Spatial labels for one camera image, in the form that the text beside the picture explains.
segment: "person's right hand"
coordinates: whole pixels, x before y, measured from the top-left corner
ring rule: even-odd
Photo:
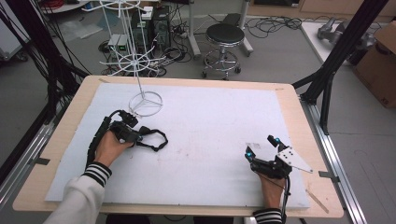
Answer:
[[[109,167],[111,163],[125,150],[127,147],[131,147],[134,143],[120,143],[116,135],[107,131],[100,140],[99,146],[96,149],[95,160]]]
[[[285,179],[272,179],[267,175],[258,174],[262,182],[262,196],[265,208],[279,208],[280,198],[285,188]]]

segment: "metal stool legs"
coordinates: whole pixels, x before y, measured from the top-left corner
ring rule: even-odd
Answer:
[[[214,62],[211,62],[209,58],[214,58],[215,55],[219,55],[218,59]],[[206,54],[204,57],[205,68],[202,72],[202,77],[206,77],[206,69],[214,69],[216,71],[221,71],[225,73],[225,77],[223,80],[228,80],[228,71],[234,69],[235,73],[241,72],[241,67],[238,62],[238,58],[236,55],[226,50],[224,46],[221,46],[220,49],[212,50]]]

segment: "chair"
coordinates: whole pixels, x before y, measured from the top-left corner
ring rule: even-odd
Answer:
[[[228,23],[218,23],[209,26],[206,30],[206,39],[220,46],[220,49],[209,51],[204,57],[205,68],[202,78],[206,77],[206,69],[214,69],[225,73],[223,80],[228,80],[228,71],[234,69],[235,73],[241,72],[238,58],[226,48],[240,45],[245,38],[244,32],[237,26]]]

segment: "gray floor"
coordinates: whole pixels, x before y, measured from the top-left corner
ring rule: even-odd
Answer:
[[[96,12],[74,11],[62,15],[60,21],[83,18],[84,24],[90,24],[99,22],[101,16]],[[197,19],[196,24],[207,19]],[[255,51],[247,57],[242,50],[233,50],[242,64],[242,72],[231,74],[230,80],[293,83],[320,67],[319,59],[300,30],[282,28],[265,39],[255,38],[248,32],[246,35]],[[100,74],[105,67],[99,61],[105,58],[97,47],[107,37],[107,32],[102,31],[87,39],[69,41],[67,45],[93,74]],[[212,48],[202,35],[197,39],[203,54]],[[166,69],[165,77],[200,79],[203,62],[174,63]],[[222,75],[209,73],[207,78],[221,79]],[[0,67],[0,164],[45,103],[46,83],[32,62],[10,62]],[[333,82],[329,131],[368,223],[396,223],[396,177],[392,175],[396,170],[395,127],[396,109],[384,108],[355,77],[351,67],[341,67]],[[45,220],[48,213],[14,211],[11,205],[15,194],[1,210],[0,220],[6,223],[41,223]],[[105,218],[100,215],[97,223],[104,223]],[[151,219],[155,223],[167,223],[162,216]],[[307,218],[306,222],[349,223],[347,216],[341,219]],[[190,224],[192,221],[187,217],[178,223]],[[288,223],[300,221],[289,218]]]

